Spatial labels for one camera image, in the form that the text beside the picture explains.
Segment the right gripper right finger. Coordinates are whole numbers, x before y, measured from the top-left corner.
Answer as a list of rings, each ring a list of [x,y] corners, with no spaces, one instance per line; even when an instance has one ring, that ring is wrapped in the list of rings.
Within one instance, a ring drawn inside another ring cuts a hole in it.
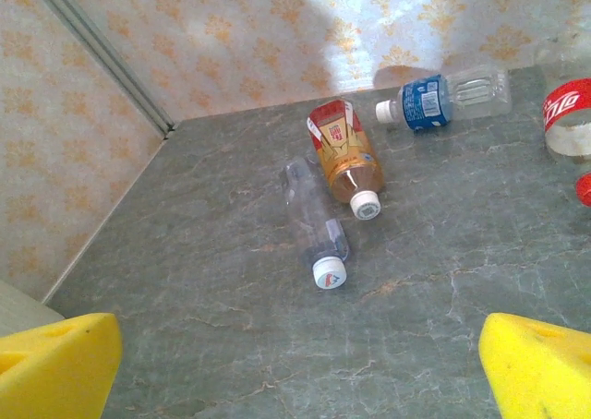
[[[493,313],[478,352],[502,419],[591,419],[591,333]]]

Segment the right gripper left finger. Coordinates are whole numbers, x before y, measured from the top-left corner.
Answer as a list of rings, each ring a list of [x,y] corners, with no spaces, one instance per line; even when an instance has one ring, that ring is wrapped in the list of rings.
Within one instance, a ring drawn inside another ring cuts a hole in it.
[[[112,313],[0,338],[0,419],[101,419],[123,353]]]

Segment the red bottle cap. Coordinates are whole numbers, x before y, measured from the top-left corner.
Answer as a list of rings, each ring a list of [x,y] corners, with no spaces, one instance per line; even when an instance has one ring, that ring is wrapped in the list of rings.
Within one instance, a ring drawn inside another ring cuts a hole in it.
[[[591,172],[582,174],[577,179],[575,193],[583,205],[591,207]]]

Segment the clear bottle red cola label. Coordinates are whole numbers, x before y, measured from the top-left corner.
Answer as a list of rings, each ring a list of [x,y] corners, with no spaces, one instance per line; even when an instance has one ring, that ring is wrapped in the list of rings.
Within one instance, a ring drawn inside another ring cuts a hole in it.
[[[591,51],[547,46],[537,55],[546,86],[542,118],[550,152],[591,162]]]

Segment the clear bottle white logo cap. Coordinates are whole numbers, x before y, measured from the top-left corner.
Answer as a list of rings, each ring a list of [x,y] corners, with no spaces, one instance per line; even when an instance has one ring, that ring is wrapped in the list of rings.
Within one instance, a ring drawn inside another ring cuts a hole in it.
[[[318,165],[295,157],[281,171],[283,198],[298,256],[322,290],[333,290],[347,278],[350,247]]]

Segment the clear bottle blue label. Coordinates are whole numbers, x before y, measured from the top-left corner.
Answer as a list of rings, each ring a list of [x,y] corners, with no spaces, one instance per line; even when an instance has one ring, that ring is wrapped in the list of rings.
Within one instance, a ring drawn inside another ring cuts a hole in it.
[[[511,109],[508,70],[485,64],[406,83],[395,98],[376,104],[375,115],[382,124],[420,131],[507,114]]]

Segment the tea bottle red yellow label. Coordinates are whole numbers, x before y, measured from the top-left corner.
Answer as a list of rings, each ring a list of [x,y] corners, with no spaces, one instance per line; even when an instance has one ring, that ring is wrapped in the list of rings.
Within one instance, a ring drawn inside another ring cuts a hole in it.
[[[383,172],[352,103],[322,104],[310,113],[307,128],[333,197],[361,221],[377,217]]]

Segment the aluminium side rail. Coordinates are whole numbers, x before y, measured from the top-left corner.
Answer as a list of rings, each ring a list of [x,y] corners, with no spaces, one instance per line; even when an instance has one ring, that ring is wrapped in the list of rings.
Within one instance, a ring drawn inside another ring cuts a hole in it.
[[[133,188],[134,184],[140,179],[142,174],[146,171],[152,160],[156,157],[162,146],[165,144],[167,140],[173,135],[173,133],[177,130],[179,123],[176,123],[174,126],[170,127],[167,132],[164,133],[162,140],[159,142],[158,146],[154,149],[151,156],[142,164],[141,168],[138,172],[127,182],[124,191],[121,193],[120,197],[115,201],[115,203],[110,208],[109,212],[104,216],[101,222],[96,226],[96,229],[87,237],[85,243],[80,247],[77,251],[77,254],[72,258],[72,260],[68,263],[67,267],[64,271],[59,275],[56,279],[56,282],[51,287],[51,289],[45,294],[45,296],[41,299],[41,303],[47,305],[55,295],[55,293],[59,290],[61,285],[64,283],[66,278],[70,275],[72,270],[76,267],[77,263],[83,257],[84,253],[88,250],[96,236],[101,232],[104,225],[109,221],[109,219],[114,214],[117,207],[120,203],[124,200],[127,193]]]

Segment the aluminium frame post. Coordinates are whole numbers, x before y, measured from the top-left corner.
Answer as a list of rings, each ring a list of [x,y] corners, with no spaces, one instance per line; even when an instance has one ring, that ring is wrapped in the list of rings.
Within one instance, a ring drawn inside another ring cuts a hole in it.
[[[43,0],[164,138],[176,123],[76,0]]]

